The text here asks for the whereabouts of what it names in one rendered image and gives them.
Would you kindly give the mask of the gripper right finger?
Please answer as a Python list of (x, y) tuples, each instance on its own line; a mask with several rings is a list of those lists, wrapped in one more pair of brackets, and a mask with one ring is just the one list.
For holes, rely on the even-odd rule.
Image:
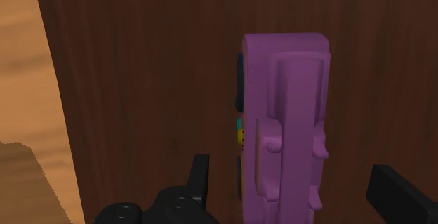
[(386, 224), (438, 224), (438, 202), (391, 166), (373, 165), (366, 198)]

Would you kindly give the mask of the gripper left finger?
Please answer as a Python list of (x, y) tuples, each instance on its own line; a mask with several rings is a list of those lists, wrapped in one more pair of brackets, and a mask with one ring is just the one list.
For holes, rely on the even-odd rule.
[(219, 224), (206, 210), (209, 156), (194, 156), (186, 186), (161, 190), (147, 210), (133, 203), (106, 206), (93, 224)]

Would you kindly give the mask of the purple toy phone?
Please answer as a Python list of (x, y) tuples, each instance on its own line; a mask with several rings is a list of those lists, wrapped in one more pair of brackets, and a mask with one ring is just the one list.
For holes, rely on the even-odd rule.
[(247, 34), (242, 124), (244, 224), (313, 224), (331, 55), (317, 33)]

